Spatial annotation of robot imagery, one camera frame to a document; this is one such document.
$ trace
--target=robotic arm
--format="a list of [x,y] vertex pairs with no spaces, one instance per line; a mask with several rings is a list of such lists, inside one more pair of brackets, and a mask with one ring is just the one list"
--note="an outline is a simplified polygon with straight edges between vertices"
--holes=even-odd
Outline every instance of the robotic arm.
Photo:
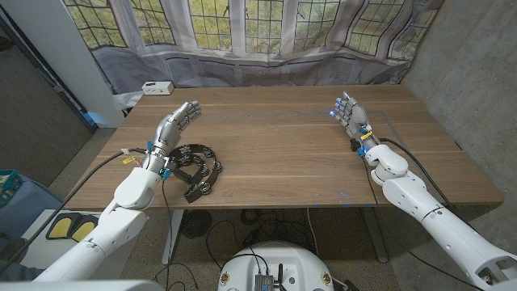
[[166,179],[168,156],[177,146],[180,133],[201,116],[197,101],[185,103],[158,125],[154,140],[141,167],[136,167],[117,187],[99,224],[81,242],[42,272],[35,281],[70,281],[90,278],[114,250],[135,238],[144,227],[145,214],[154,198],[154,189]]
[[354,98],[343,92],[343,98],[336,101],[330,114],[347,129],[352,150],[375,167],[371,176],[382,186],[386,199],[420,222],[474,285],[517,289],[517,256],[495,247],[444,208],[408,170],[408,162],[379,142]]

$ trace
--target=curtain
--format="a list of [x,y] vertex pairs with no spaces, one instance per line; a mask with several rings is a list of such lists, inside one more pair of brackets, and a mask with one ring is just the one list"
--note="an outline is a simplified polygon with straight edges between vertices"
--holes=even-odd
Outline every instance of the curtain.
[[176,87],[398,83],[427,0],[63,0],[114,95]]

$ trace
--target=white box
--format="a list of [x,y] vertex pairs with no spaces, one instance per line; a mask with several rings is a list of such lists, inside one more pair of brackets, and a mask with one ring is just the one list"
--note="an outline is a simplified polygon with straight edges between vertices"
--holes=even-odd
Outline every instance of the white box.
[[150,81],[145,82],[144,86],[142,86],[142,90],[145,95],[170,95],[174,90],[174,85],[170,81]]

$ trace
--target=table leg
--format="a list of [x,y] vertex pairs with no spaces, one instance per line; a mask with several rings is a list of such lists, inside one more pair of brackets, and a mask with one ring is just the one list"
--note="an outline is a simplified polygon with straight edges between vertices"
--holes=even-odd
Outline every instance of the table leg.
[[169,234],[165,241],[165,247],[163,248],[162,264],[168,264],[172,260],[176,242],[179,238],[179,230],[181,228],[181,222],[183,220],[184,209],[175,209],[172,212],[172,218],[170,219]]
[[386,252],[384,240],[382,239],[382,234],[380,233],[379,222],[377,221],[374,211],[375,210],[372,207],[361,209],[364,221],[366,222],[366,227],[368,228],[368,233],[372,239],[373,248],[377,254],[377,260],[381,264],[386,264],[388,263],[388,254]]

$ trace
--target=wooden table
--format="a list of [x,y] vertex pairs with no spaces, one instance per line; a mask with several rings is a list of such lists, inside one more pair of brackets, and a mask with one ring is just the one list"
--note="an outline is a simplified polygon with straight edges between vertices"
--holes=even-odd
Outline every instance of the wooden table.
[[[145,148],[165,115],[185,101],[199,100],[203,116],[188,126],[180,145],[212,147],[224,170],[212,192],[192,204],[183,198],[187,185],[168,179],[172,208],[374,205],[363,162],[350,151],[344,128],[329,116],[343,90],[364,106],[373,132],[411,150],[453,204],[502,201],[499,190],[402,85],[176,89],[169,96],[144,96],[87,172],[120,148]],[[124,165],[122,158],[107,164],[67,207],[105,208],[134,166]],[[422,176],[412,162],[410,168]],[[388,205],[380,187],[374,188],[380,205]],[[165,206],[158,191],[152,207]]]

